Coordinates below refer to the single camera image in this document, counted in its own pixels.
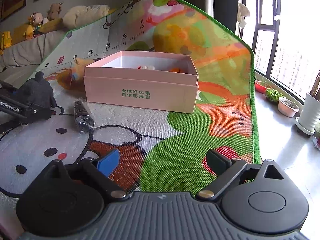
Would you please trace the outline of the black plush toy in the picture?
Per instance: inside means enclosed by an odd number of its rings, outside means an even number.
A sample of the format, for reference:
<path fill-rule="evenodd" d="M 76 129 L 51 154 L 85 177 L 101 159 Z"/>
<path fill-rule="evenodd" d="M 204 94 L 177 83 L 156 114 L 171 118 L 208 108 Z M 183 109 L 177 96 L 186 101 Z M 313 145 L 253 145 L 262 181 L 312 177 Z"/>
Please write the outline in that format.
<path fill-rule="evenodd" d="M 17 91 L 16 96 L 22 103 L 33 103 L 43 108 L 55 108 L 54 92 L 50 83 L 43 78 L 43 72 L 27 80 Z"/>

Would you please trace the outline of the black bundle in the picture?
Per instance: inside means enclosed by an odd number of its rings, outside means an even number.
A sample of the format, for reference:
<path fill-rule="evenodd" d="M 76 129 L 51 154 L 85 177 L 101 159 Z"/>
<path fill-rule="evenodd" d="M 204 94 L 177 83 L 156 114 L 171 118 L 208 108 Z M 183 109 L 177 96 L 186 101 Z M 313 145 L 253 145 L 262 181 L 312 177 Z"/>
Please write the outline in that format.
<path fill-rule="evenodd" d="M 81 133 L 93 131 L 95 128 L 92 113 L 83 100 L 76 100 L 74 102 L 74 121 L 78 131 Z"/>

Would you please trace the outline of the orange brown plush toy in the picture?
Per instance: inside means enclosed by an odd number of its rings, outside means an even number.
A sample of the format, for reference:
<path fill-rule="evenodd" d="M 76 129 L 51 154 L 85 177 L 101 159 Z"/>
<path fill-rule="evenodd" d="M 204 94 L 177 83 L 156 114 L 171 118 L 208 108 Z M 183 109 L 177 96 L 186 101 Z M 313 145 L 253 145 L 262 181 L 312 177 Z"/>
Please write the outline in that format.
<path fill-rule="evenodd" d="M 71 66 L 57 75 L 58 84 L 67 90 L 85 91 L 84 70 L 85 67 L 95 63 L 99 59 L 82 59 L 76 57 Z"/>

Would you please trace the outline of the white yogurt bottle red cap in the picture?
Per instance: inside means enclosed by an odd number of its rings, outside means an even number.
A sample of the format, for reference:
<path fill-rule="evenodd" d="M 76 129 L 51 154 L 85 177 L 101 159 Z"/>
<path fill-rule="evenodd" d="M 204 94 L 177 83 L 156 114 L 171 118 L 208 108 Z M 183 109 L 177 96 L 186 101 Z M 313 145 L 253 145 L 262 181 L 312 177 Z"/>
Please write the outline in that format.
<path fill-rule="evenodd" d="M 139 66 L 138 69 L 155 70 L 155 67 L 154 66 Z"/>

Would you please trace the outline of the orange pumpkin toy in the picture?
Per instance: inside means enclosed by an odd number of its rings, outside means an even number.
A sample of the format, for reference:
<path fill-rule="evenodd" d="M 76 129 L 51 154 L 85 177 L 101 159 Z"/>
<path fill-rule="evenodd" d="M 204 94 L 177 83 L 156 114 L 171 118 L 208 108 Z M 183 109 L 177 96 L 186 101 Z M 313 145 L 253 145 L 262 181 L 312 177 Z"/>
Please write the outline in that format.
<path fill-rule="evenodd" d="M 184 73 L 184 74 L 188 73 L 187 70 L 183 70 L 181 68 L 171 68 L 170 72 L 173 72 L 173 73 Z"/>

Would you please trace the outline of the grey sofa cushion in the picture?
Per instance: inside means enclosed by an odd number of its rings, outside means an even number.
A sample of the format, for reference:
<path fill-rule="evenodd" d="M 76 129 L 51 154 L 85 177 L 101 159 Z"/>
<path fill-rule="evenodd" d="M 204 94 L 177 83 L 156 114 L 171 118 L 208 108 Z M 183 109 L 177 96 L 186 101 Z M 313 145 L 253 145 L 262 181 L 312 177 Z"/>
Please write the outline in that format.
<path fill-rule="evenodd" d="M 1 80 L 19 86 L 59 44 L 65 33 L 63 29 L 52 31 L 5 49 L 1 55 Z"/>

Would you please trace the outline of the colourful cartoon play mat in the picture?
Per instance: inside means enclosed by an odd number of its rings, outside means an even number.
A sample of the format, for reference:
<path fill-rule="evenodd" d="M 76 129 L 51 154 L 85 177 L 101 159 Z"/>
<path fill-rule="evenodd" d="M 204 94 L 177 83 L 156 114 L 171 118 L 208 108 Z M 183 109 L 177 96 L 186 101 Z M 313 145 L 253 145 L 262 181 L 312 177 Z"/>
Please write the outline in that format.
<path fill-rule="evenodd" d="M 1 195 L 17 199 L 53 159 L 117 148 L 127 191 L 197 192 L 214 149 L 260 161 L 254 59 L 226 27 L 182 0 L 131 0 L 66 33 L 36 65 L 57 107 L 1 133 Z"/>

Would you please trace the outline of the yellow duck plush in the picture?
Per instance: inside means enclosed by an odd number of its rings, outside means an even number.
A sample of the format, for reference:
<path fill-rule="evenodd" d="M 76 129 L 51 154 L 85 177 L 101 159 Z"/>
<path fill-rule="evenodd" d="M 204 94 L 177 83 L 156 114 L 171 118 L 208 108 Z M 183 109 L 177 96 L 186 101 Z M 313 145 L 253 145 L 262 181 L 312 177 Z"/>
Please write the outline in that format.
<path fill-rule="evenodd" d="M 12 45 L 12 38 L 10 31 L 4 31 L 0 34 L 0 55 L 3 55 L 5 49 Z"/>

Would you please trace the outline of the pink flower pot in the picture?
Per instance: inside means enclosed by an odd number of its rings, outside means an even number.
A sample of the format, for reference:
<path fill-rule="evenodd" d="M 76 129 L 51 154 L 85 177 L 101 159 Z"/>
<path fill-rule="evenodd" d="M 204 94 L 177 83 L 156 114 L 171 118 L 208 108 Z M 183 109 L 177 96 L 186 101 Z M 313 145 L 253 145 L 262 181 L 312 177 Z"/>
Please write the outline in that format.
<path fill-rule="evenodd" d="M 278 110 L 281 114 L 292 118 L 299 111 L 299 107 L 291 100 L 285 97 L 279 97 Z"/>

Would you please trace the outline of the small potted green plant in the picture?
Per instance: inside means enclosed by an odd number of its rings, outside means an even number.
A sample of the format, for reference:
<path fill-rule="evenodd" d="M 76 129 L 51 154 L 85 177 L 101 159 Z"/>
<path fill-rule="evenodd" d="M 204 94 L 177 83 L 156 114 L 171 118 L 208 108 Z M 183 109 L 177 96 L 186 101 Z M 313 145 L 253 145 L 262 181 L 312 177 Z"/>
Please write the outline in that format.
<path fill-rule="evenodd" d="M 265 95 L 266 99 L 272 103 L 278 103 L 279 98 L 283 97 L 283 94 L 274 88 L 267 88 L 265 90 Z"/>

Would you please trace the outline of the red flower pot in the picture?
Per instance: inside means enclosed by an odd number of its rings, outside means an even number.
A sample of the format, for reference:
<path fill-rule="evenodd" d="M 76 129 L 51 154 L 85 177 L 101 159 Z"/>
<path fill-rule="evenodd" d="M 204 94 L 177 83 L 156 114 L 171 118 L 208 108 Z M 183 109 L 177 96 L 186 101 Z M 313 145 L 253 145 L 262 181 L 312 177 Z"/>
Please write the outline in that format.
<path fill-rule="evenodd" d="M 271 86 L 268 83 L 266 83 L 265 81 L 259 81 L 259 80 L 255 80 L 254 86 L 255 86 L 255 90 L 261 94 L 265 94 L 266 90 L 268 88 L 271 88 Z"/>

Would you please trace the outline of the white plant pot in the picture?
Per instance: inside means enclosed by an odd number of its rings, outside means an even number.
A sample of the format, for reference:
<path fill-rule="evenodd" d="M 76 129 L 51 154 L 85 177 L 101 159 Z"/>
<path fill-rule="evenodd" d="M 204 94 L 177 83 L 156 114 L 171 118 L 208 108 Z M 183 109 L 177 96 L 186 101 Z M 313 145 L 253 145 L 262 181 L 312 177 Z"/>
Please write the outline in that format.
<path fill-rule="evenodd" d="M 304 134 L 312 136 L 315 126 L 319 121 L 320 102 L 310 93 L 306 93 L 304 106 L 299 117 L 296 117 L 295 124 Z"/>

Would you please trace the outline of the small doll pink face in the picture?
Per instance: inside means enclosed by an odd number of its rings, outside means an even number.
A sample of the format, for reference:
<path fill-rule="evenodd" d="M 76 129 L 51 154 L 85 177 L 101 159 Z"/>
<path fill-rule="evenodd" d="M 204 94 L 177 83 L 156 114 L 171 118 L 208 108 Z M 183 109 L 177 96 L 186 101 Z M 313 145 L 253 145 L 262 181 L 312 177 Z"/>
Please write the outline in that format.
<path fill-rule="evenodd" d="M 34 30 L 39 30 L 49 20 L 47 17 L 43 17 L 40 12 L 33 12 L 29 17 L 29 21 L 33 26 Z"/>

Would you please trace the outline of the brown deer plush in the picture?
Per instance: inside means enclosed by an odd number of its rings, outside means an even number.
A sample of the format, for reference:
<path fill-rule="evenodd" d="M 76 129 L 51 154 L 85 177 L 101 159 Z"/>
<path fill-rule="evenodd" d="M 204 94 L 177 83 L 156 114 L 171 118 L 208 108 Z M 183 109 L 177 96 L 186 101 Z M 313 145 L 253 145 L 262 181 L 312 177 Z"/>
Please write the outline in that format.
<path fill-rule="evenodd" d="M 59 18 L 59 14 L 62 11 L 63 3 L 53 3 L 48 10 L 47 18 L 49 21 Z"/>

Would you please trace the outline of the pink cardboard box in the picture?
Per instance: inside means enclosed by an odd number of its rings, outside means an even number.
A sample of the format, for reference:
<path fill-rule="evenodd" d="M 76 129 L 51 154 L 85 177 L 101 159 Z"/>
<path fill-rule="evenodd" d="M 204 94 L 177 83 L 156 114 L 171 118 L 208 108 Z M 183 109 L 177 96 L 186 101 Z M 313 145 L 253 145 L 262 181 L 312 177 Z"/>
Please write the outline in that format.
<path fill-rule="evenodd" d="M 154 66 L 155 70 L 138 69 Z M 173 73 L 181 68 L 188 73 Z M 193 113 L 199 76 L 189 55 L 120 51 L 85 67 L 89 102 Z"/>

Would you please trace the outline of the beige plush pillow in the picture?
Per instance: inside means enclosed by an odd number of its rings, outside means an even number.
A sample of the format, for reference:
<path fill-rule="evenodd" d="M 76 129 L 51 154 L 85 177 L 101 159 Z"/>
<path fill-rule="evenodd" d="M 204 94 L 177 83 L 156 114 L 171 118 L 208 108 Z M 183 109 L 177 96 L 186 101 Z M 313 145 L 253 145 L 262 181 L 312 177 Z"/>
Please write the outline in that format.
<path fill-rule="evenodd" d="M 80 28 L 103 18 L 109 10 L 110 7 L 106 4 L 72 7 L 62 18 L 63 25 L 69 30 Z"/>

